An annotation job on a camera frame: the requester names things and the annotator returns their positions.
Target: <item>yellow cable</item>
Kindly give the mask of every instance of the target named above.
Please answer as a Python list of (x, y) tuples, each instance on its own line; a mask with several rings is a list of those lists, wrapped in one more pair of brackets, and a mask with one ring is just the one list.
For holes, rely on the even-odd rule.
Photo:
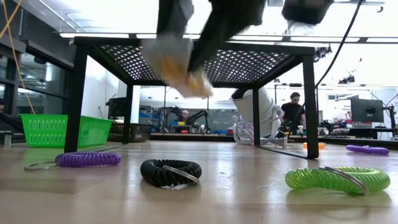
[[(5, 26), (5, 27), (3, 28), (3, 30), (1, 31), (1, 33), (0, 33), (0, 38), (3, 36), (3, 34), (6, 32), (6, 30), (9, 29), (10, 23), (11, 23), (12, 19), (13, 19), (14, 16), (17, 14), (17, 11), (18, 11), (18, 9), (19, 9), (19, 6), (21, 6), (21, 2), (22, 2), (22, 0), (19, 0), (19, 2), (18, 2), (18, 4), (17, 4), (17, 7), (15, 7), (14, 12), (11, 14), (10, 20), (7, 21), (6, 26)], [(4, 3), (4, 4), (3, 4), (4, 8), (6, 8), (6, 0), (3, 0), (3, 3)]]
[(4, 15), (6, 16), (6, 21), (7, 21), (7, 25), (6, 25), (6, 27), (4, 28), (4, 30), (7, 29), (7, 30), (8, 30), (8, 33), (9, 33), (9, 36), (10, 36), (12, 53), (14, 54), (14, 60), (15, 60), (15, 65), (16, 65), (16, 67), (17, 67), (19, 79), (21, 80), (22, 87), (23, 87), (23, 89), (25, 90), (25, 95), (26, 95), (27, 101), (28, 101), (28, 103), (29, 103), (30, 109), (32, 110), (33, 114), (36, 114), (36, 113), (35, 113), (35, 110), (33, 109), (32, 102), (30, 102), (29, 95), (27, 94), (27, 91), (26, 91), (26, 88), (25, 88), (25, 83), (24, 83), (24, 81), (23, 81), (23, 79), (22, 79), (21, 70), (19, 69), (18, 58), (17, 58), (17, 54), (15, 53), (14, 42), (12, 41), (11, 30), (10, 30), (10, 23), (11, 23), (11, 20), (10, 20), (10, 21), (8, 20), (7, 7), (6, 7), (6, 1), (5, 1), (5, 0), (4, 0), (4, 2), (3, 2), (3, 5), (2, 5), (2, 6), (3, 6), (3, 8), (4, 8)]

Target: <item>key ring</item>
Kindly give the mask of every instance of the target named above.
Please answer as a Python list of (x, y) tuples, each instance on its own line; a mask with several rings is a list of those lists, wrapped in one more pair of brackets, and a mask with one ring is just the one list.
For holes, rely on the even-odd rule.
[(352, 175), (349, 175), (349, 174), (347, 174), (347, 173), (345, 173), (343, 171), (340, 171), (338, 169), (334, 169), (334, 168), (331, 168), (331, 167), (325, 167), (325, 168), (319, 167), (318, 169), (325, 170), (325, 171), (334, 173), (336, 175), (339, 175), (339, 176), (341, 176), (343, 178), (346, 178), (347, 180), (349, 180), (350, 182), (352, 182), (353, 184), (355, 184), (359, 188), (361, 188), (363, 190), (363, 194), (364, 195), (368, 195), (369, 194), (368, 188), (360, 180), (358, 180), (357, 178), (353, 177)]
[(190, 174), (188, 174), (188, 173), (186, 173), (184, 171), (180, 171), (179, 169), (176, 169), (176, 168), (170, 167), (170, 166), (163, 166), (163, 168), (167, 169), (168, 171), (171, 171), (173, 173), (176, 173), (178, 175), (181, 175), (181, 176), (183, 176), (185, 178), (188, 178), (188, 179), (194, 181), (194, 183), (196, 183), (196, 184), (200, 184), (199, 179), (197, 179), (196, 177), (194, 177), (194, 176), (192, 176), (192, 175), (190, 175)]
[[(45, 166), (45, 167), (34, 168), (34, 167), (36, 167), (36, 166), (43, 165), (43, 164), (53, 164), (53, 165)], [(25, 167), (24, 167), (24, 170), (25, 170), (25, 171), (46, 170), (46, 169), (51, 169), (51, 168), (55, 168), (55, 167), (58, 167), (58, 166), (59, 166), (59, 165), (56, 164), (54, 161), (36, 162), (36, 163), (34, 163), (34, 164), (30, 164), (30, 165), (28, 165), (28, 166), (25, 166)]]

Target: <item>person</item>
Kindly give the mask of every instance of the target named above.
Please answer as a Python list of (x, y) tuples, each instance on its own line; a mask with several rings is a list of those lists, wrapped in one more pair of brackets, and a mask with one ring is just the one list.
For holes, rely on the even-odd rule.
[(183, 121), (187, 123), (188, 118), (189, 118), (189, 112), (187, 110), (183, 110), (181, 113), (181, 117), (178, 118), (178, 121)]
[[(299, 112), (301, 105), (299, 104), (300, 101), (300, 94), (297, 92), (294, 92), (290, 96), (290, 102), (285, 103), (282, 105), (281, 109), (283, 111), (282, 114), (282, 121), (284, 123), (288, 123), (289, 121), (293, 122), (294, 118), (296, 117), (296, 114)], [(295, 130), (297, 130), (297, 126), (302, 125), (305, 127), (305, 110), (303, 109), (300, 112), (300, 115), (296, 121), (295, 124), (292, 124), (294, 126), (292, 132), (295, 133)]]

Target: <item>black metal table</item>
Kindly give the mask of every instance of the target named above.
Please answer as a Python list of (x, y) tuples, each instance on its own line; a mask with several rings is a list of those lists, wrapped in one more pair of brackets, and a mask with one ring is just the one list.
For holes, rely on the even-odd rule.
[[(72, 92), (68, 105), (65, 152), (78, 148), (81, 104), (87, 56), (127, 85), (127, 111), (124, 117), (123, 144), (129, 142), (132, 90), (134, 85), (165, 86), (142, 58), (140, 41), (135, 38), (76, 37), (75, 66), (71, 78)], [(314, 159), (318, 153), (317, 112), (313, 72), (313, 47), (225, 43), (204, 64), (206, 74), (215, 88), (247, 88), (253, 90), (254, 145), (265, 150)], [(260, 145), (259, 89), (290, 69), (303, 63), (305, 116), (307, 119), (307, 156)]]

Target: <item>computer monitor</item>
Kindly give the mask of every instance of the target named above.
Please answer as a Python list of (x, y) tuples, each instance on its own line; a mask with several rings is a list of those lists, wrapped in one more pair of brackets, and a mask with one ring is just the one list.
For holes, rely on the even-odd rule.
[(351, 119), (354, 122), (383, 123), (383, 102), (351, 98)]

